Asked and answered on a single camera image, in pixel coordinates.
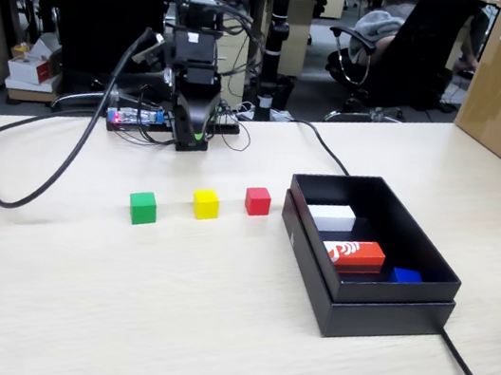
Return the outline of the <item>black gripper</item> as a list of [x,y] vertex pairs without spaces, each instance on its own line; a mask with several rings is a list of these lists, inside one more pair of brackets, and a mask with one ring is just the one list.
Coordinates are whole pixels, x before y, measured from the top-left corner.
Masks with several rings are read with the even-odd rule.
[[[221,78],[214,68],[174,65],[175,86],[171,98],[174,109],[175,147],[178,152],[206,151],[214,136]],[[202,135],[197,135],[201,114],[209,116]]]

